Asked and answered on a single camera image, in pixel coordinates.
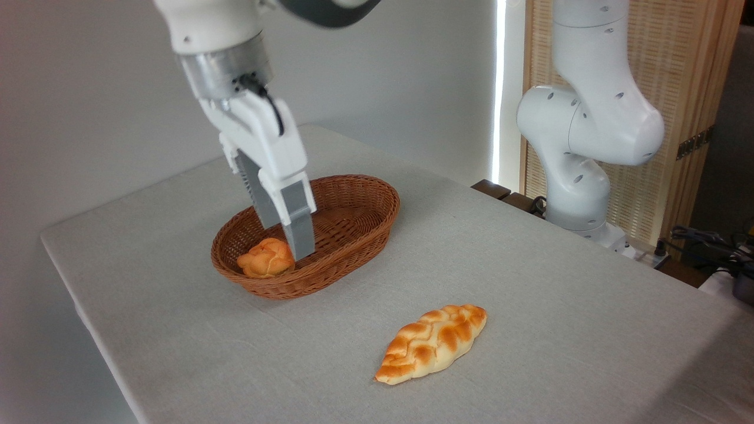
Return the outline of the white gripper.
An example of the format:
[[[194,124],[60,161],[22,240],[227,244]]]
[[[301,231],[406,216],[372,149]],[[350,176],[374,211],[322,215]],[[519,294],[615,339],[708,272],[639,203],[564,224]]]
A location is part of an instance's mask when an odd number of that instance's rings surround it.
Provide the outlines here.
[[[317,206],[290,108],[265,88],[244,89],[226,99],[201,98],[199,104],[220,132],[224,156],[242,178],[262,226],[282,226],[296,261],[312,254]]]

